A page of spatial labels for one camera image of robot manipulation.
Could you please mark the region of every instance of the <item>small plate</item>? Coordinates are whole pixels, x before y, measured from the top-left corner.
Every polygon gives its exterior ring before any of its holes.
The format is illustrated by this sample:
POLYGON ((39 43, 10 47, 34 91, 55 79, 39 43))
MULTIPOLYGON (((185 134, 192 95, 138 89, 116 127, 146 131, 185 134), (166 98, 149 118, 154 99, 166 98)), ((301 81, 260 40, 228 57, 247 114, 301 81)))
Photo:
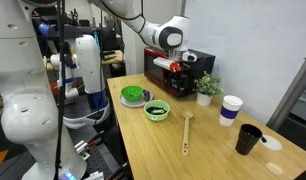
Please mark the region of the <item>small plate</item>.
POLYGON ((266 135, 266 134, 264 134, 263 137, 265 138, 266 142, 263 142, 261 139, 260 139, 260 141, 265 147, 267 147, 267 148, 269 148, 273 151, 282 150, 282 148, 283 148, 282 144, 277 139, 275 139, 272 136, 266 135))
MULTIPOLYGON (((147 90, 150 92, 150 101, 153 99, 153 93, 150 91, 150 90, 147 90)), ((142 97, 139 101, 137 102, 128 102, 122 95, 120 95, 120 102, 124 105, 124 106, 127 106, 127 107, 143 107, 147 101, 144 101, 143 100, 144 98, 144 94, 142 94, 142 97)))

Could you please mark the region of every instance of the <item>food in bowl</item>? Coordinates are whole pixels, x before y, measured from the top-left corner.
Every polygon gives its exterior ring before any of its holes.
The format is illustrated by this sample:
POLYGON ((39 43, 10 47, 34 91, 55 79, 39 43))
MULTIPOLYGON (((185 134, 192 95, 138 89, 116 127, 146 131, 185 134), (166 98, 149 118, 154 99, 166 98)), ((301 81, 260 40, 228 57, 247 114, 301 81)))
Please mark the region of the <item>food in bowl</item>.
POLYGON ((144 112, 148 119, 162 121, 169 115, 170 106, 162 100, 153 100, 145 104, 144 112))
POLYGON ((121 90, 122 96, 128 102, 137 102, 143 94, 143 88, 139 86, 126 86, 121 90))

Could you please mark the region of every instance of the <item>black cup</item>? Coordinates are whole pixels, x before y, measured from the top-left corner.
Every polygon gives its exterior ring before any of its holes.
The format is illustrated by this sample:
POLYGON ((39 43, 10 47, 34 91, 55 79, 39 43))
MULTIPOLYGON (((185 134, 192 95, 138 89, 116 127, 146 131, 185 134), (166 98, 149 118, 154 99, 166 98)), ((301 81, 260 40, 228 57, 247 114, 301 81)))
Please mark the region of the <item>black cup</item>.
POLYGON ((251 124, 243 124, 240 129, 235 150, 239 154, 247 155, 261 137, 262 132, 257 127, 251 124))

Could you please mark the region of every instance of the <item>white cup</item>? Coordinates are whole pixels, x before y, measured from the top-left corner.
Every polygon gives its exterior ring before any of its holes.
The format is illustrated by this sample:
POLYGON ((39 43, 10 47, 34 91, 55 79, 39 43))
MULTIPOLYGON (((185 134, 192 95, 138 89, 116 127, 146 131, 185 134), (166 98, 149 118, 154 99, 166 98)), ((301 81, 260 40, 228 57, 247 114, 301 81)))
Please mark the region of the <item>white cup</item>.
POLYGON ((223 126, 231 126, 243 101, 232 95, 224 96, 219 122, 223 126))

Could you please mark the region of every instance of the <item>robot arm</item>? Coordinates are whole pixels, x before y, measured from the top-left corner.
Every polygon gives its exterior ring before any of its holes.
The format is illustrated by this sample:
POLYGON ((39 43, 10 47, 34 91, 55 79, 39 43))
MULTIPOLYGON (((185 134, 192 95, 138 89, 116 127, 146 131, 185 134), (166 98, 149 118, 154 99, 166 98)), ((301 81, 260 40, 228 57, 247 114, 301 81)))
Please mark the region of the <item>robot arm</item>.
POLYGON ((119 18, 138 33, 148 46, 170 51, 170 60, 196 60, 196 56, 188 52, 190 25, 188 18, 174 16, 169 22, 159 25, 146 21, 136 12, 132 6, 133 0, 89 0, 89 2, 119 18))

